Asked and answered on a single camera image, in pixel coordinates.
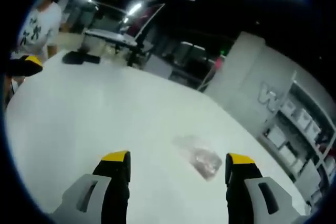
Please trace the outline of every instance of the desk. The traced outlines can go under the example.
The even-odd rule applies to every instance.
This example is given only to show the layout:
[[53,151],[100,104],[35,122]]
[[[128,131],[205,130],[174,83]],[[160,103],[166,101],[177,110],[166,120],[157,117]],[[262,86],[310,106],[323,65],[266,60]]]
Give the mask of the desk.
[[61,51],[27,78],[7,111],[9,146],[28,191],[45,212],[100,158],[130,150],[128,223],[228,223],[225,165],[210,182],[172,144],[196,136],[224,161],[252,157],[304,214],[304,201],[271,155],[206,95],[110,61],[64,65]]

